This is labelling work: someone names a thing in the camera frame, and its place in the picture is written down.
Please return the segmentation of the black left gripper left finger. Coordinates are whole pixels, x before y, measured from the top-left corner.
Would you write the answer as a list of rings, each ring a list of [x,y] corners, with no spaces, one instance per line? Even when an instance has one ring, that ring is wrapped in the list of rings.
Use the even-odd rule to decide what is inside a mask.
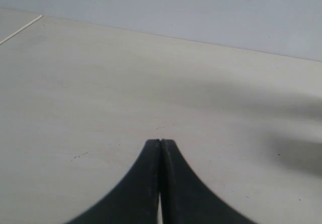
[[[157,223],[160,141],[149,139],[123,179],[69,223]]]

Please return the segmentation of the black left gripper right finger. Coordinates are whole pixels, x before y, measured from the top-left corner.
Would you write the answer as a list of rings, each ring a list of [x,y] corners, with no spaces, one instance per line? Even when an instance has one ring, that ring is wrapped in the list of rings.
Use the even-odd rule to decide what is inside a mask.
[[[160,146],[159,192],[163,223],[254,223],[199,179],[174,140],[162,139]]]

